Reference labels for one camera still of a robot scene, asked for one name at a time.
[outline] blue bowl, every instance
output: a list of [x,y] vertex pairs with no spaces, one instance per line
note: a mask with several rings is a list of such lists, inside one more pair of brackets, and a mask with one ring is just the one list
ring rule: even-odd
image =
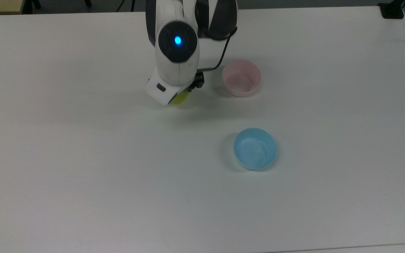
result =
[[259,128],[241,131],[233,142],[238,161],[249,170],[259,170],[271,165],[278,154],[273,137]]

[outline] chair leg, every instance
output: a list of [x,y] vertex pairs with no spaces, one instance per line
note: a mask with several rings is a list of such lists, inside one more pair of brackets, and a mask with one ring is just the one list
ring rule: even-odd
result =
[[41,4],[39,0],[32,0],[32,3],[34,4],[35,8],[40,9]]
[[32,0],[24,1],[23,14],[32,14]]

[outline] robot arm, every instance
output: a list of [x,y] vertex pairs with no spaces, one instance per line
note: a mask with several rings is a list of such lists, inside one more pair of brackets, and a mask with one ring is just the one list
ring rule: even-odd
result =
[[237,23],[236,0],[147,0],[148,37],[157,67],[145,91],[162,105],[195,80],[199,37],[224,40]]

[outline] pink bowl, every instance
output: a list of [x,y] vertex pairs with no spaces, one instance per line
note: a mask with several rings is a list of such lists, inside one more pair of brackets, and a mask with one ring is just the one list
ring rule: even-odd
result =
[[261,80],[262,75],[259,68],[249,61],[234,61],[223,69],[223,81],[226,89],[236,97],[254,95]]

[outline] plastic bowl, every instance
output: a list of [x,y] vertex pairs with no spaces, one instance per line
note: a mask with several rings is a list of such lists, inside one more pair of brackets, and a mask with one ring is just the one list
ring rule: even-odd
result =
[[226,90],[236,97],[254,95],[261,80],[259,68],[249,61],[234,61],[223,69]]
[[249,170],[264,169],[271,165],[278,154],[275,139],[259,128],[241,131],[233,142],[237,160]]

